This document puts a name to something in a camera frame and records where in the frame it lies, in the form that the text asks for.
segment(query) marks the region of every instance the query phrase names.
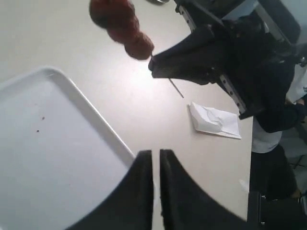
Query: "black pants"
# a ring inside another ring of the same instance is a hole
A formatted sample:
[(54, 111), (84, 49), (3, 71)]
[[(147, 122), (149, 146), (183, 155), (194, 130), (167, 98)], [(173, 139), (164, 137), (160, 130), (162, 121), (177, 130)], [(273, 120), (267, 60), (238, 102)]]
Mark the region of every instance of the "black pants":
[(268, 153), (251, 153), (250, 189), (268, 200), (289, 198), (296, 190), (295, 175), (278, 145)]

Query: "person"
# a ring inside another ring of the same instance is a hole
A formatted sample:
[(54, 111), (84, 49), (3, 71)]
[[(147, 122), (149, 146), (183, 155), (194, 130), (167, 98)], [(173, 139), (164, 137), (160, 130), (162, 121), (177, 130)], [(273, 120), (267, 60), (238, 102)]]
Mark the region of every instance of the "person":
[(307, 115), (307, 101), (286, 100), (293, 88), (304, 88), (306, 67), (285, 61), (260, 69), (258, 83), (267, 108), (254, 118), (251, 153), (250, 189), (265, 195), (268, 200), (300, 197), (294, 172), (279, 144), (282, 131), (295, 127)]

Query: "white table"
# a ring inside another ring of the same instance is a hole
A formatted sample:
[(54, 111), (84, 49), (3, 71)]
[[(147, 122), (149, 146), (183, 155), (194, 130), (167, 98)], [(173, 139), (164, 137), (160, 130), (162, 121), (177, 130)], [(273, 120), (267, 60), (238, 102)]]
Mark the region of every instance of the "white table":
[[(189, 34), (175, 3), (133, 1), (141, 23), (161, 52)], [(216, 85), (154, 80), (148, 62), (129, 58), (88, 15), (88, 0), (0, 0), (0, 81), (42, 65), (55, 66), (72, 78), (85, 96), (137, 153), (152, 149), (154, 178), (159, 182), (159, 149), (173, 149), (194, 180), (215, 200), (246, 219), (252, 120), (239, 122), (242, 140), (194, 131), (187, 105), (237, 113)], [(153, 229), (163, 229), (155, 208)]]

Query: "white napkin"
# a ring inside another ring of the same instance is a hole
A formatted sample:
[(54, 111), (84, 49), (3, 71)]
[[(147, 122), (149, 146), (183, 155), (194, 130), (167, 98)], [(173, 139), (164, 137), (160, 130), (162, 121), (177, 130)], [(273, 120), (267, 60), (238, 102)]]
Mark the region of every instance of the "white napkin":
[(241, 139), (238, 117), (226, 111), (204, 107), (194, 102), (190, 105), (194, 128), (197, 131)]

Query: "plastic tray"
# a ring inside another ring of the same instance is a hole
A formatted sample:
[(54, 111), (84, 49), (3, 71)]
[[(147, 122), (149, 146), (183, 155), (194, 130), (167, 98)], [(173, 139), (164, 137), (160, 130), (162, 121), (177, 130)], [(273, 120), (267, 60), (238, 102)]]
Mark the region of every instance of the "plastic tray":
[(59, 70), (0, 84), (0, 229), (67, 228), (114, 190), (133, 160)]

